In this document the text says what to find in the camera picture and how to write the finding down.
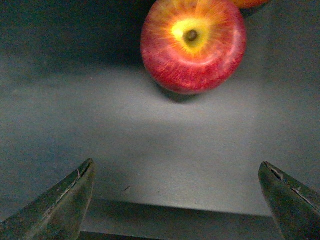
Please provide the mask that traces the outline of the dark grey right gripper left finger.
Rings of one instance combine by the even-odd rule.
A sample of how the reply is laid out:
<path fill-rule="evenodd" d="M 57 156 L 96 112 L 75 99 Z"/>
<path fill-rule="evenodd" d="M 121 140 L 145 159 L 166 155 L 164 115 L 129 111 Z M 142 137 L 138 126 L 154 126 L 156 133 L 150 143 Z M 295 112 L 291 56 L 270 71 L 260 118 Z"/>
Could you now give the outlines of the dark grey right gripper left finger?
<path fill-rule="evenodd" d="M 0 223 L 2 240 L 76 240 L 95 178 L 91 158 Z"/>

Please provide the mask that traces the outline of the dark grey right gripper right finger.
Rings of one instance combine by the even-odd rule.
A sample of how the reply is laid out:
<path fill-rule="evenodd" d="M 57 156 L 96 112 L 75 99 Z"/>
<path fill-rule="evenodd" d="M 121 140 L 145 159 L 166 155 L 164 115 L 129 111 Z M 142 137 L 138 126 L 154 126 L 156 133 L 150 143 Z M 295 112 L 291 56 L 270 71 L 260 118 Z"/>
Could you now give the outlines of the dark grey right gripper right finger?
<path fill-rule="evenodd" d="M 285 240 L 320 238 L 320 194 L 263 161 L 258 179 L 273 220 Z"/>

